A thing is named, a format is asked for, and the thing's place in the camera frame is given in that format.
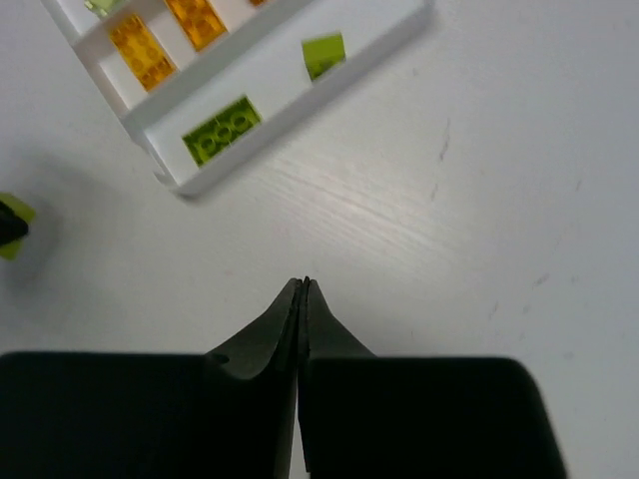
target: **toy brick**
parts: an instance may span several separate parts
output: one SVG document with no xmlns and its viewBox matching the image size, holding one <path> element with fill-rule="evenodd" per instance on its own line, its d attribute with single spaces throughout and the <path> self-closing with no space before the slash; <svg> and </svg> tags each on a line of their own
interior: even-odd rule
<svg viewBox="0 0 639 479">
<path fill-rule="evenodd" d="M 227 32 L 227 27 L 207 0 L 165 1 L 197 52 Z"/>
<path fill-rule="evenodd" d="M 152 90 L 175 72 L 176 67 L 138 15 L 127 17 L 109 37 L 145 90 Z"/>
<path fill-rule="evenodd" d="M 122 0 L 86 0 L 85 6 L 99 17 L 106 17 Z"/>
<path fill-rule="evenodd" d="M 313 81 L 346 59 L 341 33 L 306 40 L 302 43 L 302 49 Z"/>
<path fill-rule="evenodd" d="M 8 193 L 0 193 L 0 202 L 4 203 L 7 207 L 13 210 L 13 213 L 16 214 L 19 218 L 30 224 L 33 219 L 36 217 L 36 212 L 26 203 L 21 202 L 13 195 L 9 195 Z M 4 257 L 5 259 L 15 259 L 20 249 L 22 247 L 22 239 L 17 239 L 15 241 L 10 242 L 9 244 L 5 244 L 0 246 L 0 257 Z"/>
<path fill-rule="evenodd" d="M 242 97 L 183 137 L 183 141 L 202 167 L 261 121 L 249 99 Z"/>
</svg>

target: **white storage organizer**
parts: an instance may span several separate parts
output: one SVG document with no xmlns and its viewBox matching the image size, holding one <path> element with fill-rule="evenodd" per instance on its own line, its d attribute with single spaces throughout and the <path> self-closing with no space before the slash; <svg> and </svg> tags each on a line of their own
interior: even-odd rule
<svg viewBox="0 0 639 479">
<path fill-rule="evenodd" d="M 164 0 L 124 0 L 105 18 L 83 0 L 42 0 L 158 179 L 193 196 L 250 158 L 421 30 L 430 0 L 209 0 L 223 34 L 196 53 Z M 177 71 L 146 92 L 109 32 L 138 14 Z M 312 83 L 302 41 L 341 32 L 346 61 Z M 183 137 L 247 96 L 262 122 L 198 167 Z"/>
</svg>

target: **yellow-green block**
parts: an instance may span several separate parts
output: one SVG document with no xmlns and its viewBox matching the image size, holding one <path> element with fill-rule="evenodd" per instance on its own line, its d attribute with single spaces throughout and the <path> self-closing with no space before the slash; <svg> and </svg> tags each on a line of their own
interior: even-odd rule
<svg viewBox="0 0 639 479">
<path fill-rule="evenodd" d="M 341 33 L 306 40 L 302 42 L 302 50 L 313 81 L 346 59 Z"/>
<path fill-rule="evenodd" d="M 13 210 L 13 213 L 16 216 L 20 217 L 22 220 L 30 224 L 34 218 L 36 218 L 36 212 L 26 203 L 21 202 L 13 195 L 9 195 L 8 193 L 0 193 L 0 202 L 4 203 L 7 207 Z M 9 244 L 5 244 L 4 246 L 0 246 L 0 257 L 4 257 L 5 259 L 15 259 L 20 252 L 20 248 L 22 247 L 22 240 L 17 239 Z"/>
</svg>

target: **white table surface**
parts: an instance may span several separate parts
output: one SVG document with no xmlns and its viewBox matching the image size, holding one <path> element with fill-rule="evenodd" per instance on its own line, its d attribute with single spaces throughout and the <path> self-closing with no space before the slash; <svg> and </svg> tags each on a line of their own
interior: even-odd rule
<svg viewBox="0 0 639 479">
<path fill-rule="evenodd" d="M 0 265 L 0 351 L 204 352 L 309 274 L 379 354 L 518 358 L 572 477 L 639 475 L 639 2 L 440 0 L 195 204 L 40 3 L 4 3 L 0 190 L 40 218 Z"/>
</svg>

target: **scratch mark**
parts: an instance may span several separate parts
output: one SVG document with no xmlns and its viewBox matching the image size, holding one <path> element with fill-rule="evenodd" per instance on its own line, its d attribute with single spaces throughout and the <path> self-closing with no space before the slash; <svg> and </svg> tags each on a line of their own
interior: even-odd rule
<svg viewBox="0 0 639 479">
<path fill-rule="evenodd" d="M 546 282 L 548 279 L 550 279 L 550 273 L 549 272 L 547 272 L 544 276 L 542 276 L 540 279 L 538 279 L 536 282 L 534 282 L 532 284 L 532 287 L 540 286 L 541 284 Z"/>
<path fill-rule="evenodd" d="M 441 146 L 441 151 L 439 152 L 440 163 L 443 163 L 444 158 L 446 158 L 448 148 L 450 148 L 450 119 L 448 119 L 448 121 L 446 122 L 446 129 L 443 131 L 443 145 Z"/>
<path fill-rule="evenodd" d="M 430 200 L 432 202 L 435 201 L 435 197 L 437 196 L 438 191 L 439 191 L 439 183 L 435 183 L 435 188 L 432 189 L 432 193 L 430 194 Z"/>
<path fill-rule="evenodd" d="M 488 314 L 488 319 L 492 319 L 494 317 L 497 309 L 499 309 L 499 301 L 495 302 L 495 305 L 492 307 L 492 311 L 490 312 L 490 314 Z"/>
</svg>

